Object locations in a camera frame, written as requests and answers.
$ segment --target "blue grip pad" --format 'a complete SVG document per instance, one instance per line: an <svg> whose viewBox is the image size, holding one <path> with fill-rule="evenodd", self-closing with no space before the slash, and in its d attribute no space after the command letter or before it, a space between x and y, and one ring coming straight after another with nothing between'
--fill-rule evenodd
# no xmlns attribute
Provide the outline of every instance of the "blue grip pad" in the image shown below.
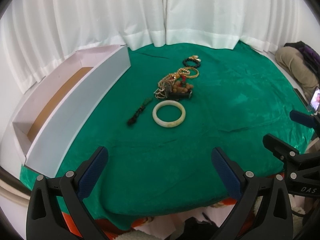
<svg viewBox="0 0 320 240"><path fill-rule="evenodd" d="M107 162L108 151L103 147L79 180L77 196L80 201L90 196Z"/></svg>
<svg viewBox="0 0 320 240"><path fill-rule="evenodd" d="M220 179L226 187L231 198L239 201L242 196L241 183L236 174L229 167L226 160L221 156L220 152L214 148L211 152L211 161L216 168Z"/></svg>
<svg viewBox="0 0 320 240"><path fill-rule="evenodd" d="M290 119L296 123L302 124L309 128L315 128L315 121L313 116L292 110L289 114Z"/></svg>

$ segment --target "beaded bracelet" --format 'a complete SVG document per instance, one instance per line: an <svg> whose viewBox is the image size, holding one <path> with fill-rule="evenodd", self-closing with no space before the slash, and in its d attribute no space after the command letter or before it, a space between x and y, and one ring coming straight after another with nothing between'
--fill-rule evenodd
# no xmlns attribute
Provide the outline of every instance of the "beaded bracelet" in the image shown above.
<svg viewBox="0 0 320 240"><path fill-rule="evenodd" d="M188 61L192 61L192 62L194 62L194 63L196 63L196 65L195 66L190 66L190 65L188 65ZM200 62L201 62L201 59L199 59L199 57L197 56L197 55L193 55L193 56L191 56L191 57L188 57L188 58L186 58L186 59L184 59L183 61L182 61L182 63L183 63L183 65L184 66L186 66L186 67L192 67L192 68L198 68L198 67L200 67Z"/></svg>

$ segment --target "phone screen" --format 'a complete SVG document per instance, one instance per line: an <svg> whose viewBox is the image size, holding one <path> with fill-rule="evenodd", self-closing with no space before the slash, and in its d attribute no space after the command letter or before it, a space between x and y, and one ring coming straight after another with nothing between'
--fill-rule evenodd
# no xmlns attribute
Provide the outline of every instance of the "phone screen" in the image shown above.
<svg viewBox="0 0 320 240"><path fill-rule="evenodd" d="M311 107L316 112L320 105L320 88L316 88L310 102Z"/></svg>

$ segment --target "white bangle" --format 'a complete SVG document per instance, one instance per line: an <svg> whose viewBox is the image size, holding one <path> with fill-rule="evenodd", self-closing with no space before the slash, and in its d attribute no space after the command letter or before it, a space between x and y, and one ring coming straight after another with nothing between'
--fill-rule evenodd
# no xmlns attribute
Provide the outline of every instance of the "white bangle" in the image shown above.
<svg viewBox="0 0 320 240"><path fill-rule="evenodd" d="M173 121L173 122L165 122L165 121L160 120L157 116L157 111L159 110L159 108L161 108L163 106L175 106L175 107L179 108L181 111L180 118L176 121ZM181 124L184 121L184 119L186 117L186 111L185 111L183 105L178 103L177 101L165 100L155 106L155 108L152 111L152 117L155 120L155 122L157 124L159 124L160 126L166 127L166 128L171 128L171 127L178 126L179 124Z"/></svg>

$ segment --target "black cord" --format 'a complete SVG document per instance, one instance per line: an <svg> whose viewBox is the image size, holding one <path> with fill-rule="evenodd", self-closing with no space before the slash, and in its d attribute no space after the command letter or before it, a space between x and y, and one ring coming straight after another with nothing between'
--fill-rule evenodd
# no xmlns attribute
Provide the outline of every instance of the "black cord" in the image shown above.
<svg viewBox="0 0 320 240"><path fill-rule="evenodd" d="M149 104L152 101L152 98L147 98L146 100L144 100L143 104L140 106L140 108L134 113L133 117L131 117L128 121L127 121L127 125L131 126L133 125L139 115L143 112L144 109L146 109L146 105Z"/></svg>
<svg viewBox="0 0 320 240"><path fill-rule="evenodd" d="M293 211L293 210L291 210L291 211L292 211L292 214L295 215L295 216L297 216L297 217L303 218L303 217L305 216L304 214L300 214L300 213L295 212L295 211Z"/></svg>
<svg viewBox="0 0 320 240"><path fill-rule="evenodd" d="M209 221L210 224L216 226L215 222L213 222L204 212L202 212L202 215L207 221Z"/></svg>

